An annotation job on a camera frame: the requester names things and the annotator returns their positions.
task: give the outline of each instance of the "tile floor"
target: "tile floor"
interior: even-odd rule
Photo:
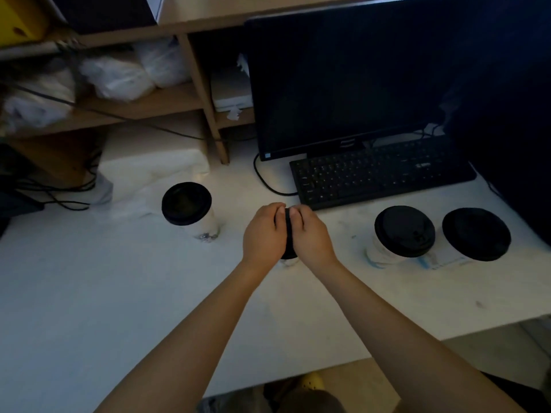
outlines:
[[[536,336],[540,347],[527,334]],[[481,371],[534,388],[541,388],[550,366],[546,345],[551,347],[551,330],[528,324],[513,324],[460,336],[444,343]],[[356,361],[321,372],[326,389],[335,395],[348,413],[391,413],[399,396],[373,359]]]

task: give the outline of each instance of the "computer monitor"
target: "computer monitor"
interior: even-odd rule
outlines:
[[[451,47],[482,2],[371,0],[248,20],[261,160],[441,123],[453,69],[468,62]]]

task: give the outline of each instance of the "keyboard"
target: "keyboard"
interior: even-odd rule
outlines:
[[[474,180],[447,135],[290,162],[300,202],[327,209]]]

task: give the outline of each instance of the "forearm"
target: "forearm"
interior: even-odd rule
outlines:
[[[195,410],[265,272],[240,264],[109,394],[97,412]]]
[[[315,272],[402,400],[422,412],[522,412],[479,371],[341,264]]]

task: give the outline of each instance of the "person's left hand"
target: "person's left hand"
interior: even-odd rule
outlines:
[[[285,252],[287,226],[285,203],[273,202],[261,207],[243,236],[243,263],[267,274]]]

